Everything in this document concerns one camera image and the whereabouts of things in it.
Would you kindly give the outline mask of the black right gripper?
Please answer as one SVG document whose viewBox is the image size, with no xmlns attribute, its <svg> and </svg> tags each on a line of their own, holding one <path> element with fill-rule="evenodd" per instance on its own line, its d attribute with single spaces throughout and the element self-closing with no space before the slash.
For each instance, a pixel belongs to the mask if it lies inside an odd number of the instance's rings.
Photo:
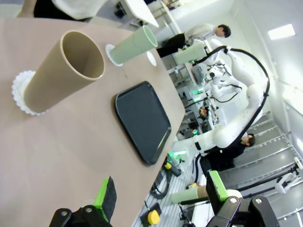
<svg viewBox="0 0 303 227">
<path fill-rule="evenodd" d="M 188 46 L 184 46 L 182 50 L 188 49 Z M 190 64 L 195 65 L 196 61 L 189 61 Z M 207 77 L 214 77 L 215 73 L 212 71 L 213 66 L 216 64 L 216 61 L 212 58 L 208 58 L 206 60 L 200 60 L 198 66 L 201 68 L 202 74 Z"/>
</svg>

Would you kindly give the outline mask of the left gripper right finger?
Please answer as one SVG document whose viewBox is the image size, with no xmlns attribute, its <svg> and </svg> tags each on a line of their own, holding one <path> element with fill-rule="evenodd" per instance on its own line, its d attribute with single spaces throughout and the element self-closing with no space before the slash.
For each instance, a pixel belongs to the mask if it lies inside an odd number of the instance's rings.
<svg viewBox="0 0 303 227">
<path fill-rule="evenodd" d="M 208 227 L 278 227 L 276 215 L 264 196 L 246 201 L 241 196 L 229 196 L 217 171 L 209 171 L 206 178 L 206 191 L 214 216 Z"/>
</svg>

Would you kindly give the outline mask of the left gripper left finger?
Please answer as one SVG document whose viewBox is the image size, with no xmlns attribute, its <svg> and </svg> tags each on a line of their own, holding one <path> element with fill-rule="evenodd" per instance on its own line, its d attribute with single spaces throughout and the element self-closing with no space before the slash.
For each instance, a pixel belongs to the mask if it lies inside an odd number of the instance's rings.
<svg viewBox="0 0 303 227">
<path fill-rule="evenodd" d="M 93 204 L 73 212 L 68 208 L 56 210 L 51 227 L 110 227 L 116 205 L 116 189 L 112 177 L 105 178 Z"/>
</svg>

